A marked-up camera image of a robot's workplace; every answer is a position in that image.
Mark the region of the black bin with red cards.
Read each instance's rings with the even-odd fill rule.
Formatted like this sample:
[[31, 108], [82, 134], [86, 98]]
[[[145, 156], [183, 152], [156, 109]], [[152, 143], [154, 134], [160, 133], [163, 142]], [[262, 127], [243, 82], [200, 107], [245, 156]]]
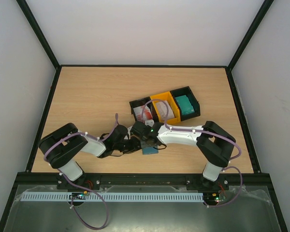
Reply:
[[131, 114], [136, 121], [145, 122], [146, 120], [153, 120], [158, 122], [159, 118], [152, 102], [145, 105], [151, 100], [150, 97], [130, 101]]

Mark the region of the teal card stack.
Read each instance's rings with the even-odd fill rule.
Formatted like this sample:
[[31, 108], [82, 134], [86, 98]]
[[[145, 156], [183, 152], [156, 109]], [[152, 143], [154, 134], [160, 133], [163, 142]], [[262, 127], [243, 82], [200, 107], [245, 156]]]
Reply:
[[176, 102], [181, 110], [182, 115], [189, 115], [195, 112], [192, 104], [186, 95], [175, 97]]

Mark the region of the blue card holder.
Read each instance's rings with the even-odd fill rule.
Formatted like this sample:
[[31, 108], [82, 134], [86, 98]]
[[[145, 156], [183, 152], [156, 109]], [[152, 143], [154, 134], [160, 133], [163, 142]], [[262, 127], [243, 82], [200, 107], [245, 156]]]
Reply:
[[143, 155], [152, 155], [152, 154], [157, 154], [159, 152], [155, 146], [150, 146], [143, 142], [141, 142], [141, 148], [142, 148]]

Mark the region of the yellow bin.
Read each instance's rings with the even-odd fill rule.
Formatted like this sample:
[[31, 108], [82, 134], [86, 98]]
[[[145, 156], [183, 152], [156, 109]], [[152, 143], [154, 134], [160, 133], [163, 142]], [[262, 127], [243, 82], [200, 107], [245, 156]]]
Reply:
[[166, 115], [167, 123], [170, 125], [178, 124], [181, 121], [179, 107], [170, 91], [151, 95], [150, 99], [156, 110], [159, 122], [164, 122]]

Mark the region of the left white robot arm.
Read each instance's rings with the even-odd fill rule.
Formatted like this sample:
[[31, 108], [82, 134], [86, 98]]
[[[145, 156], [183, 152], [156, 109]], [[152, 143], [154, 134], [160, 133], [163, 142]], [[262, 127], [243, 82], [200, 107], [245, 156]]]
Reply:
[[110, 133], [96, 138], [78, 130], [73, 123], [68, 123], [40, 140], [39, 149], [44, 155], [43, 159], [53, 169], [59, 170], [69, 180], [76, 181], [84, 174], [73, 159], [79, 152], [103, 159], [114, 151], [121, 155], [136, 152], [141, 149], [141, 142], [136, 137], [130, 137], [123, 125], [117, 124]]

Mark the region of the black bin with teal cards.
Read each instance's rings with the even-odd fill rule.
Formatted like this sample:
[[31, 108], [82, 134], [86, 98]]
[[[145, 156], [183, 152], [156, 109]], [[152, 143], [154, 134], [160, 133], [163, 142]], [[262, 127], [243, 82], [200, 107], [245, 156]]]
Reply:
[[201, 115], [200, 104], [189, 86], [170, 91], [180, 112], [180, 120], [185, 121]]

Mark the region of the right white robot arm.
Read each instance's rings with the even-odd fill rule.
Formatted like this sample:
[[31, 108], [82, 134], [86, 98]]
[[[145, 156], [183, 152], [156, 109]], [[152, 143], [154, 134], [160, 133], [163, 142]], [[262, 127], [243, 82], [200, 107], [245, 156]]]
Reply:
[[219, 174], [227, 168], [235, 148], [238, 149], [238, 155], [241, 155], [241, 148], [236, 140], [213, 121], [194, 127], [162, 122], [155, 122], [150, 126], [136, 121], [128, 129], [128, 133], [152, 147], [166, 147], [168, 144], [197, 147], [207, 160], [200, 180], [200, 185], [206, 189], [218, 185]]

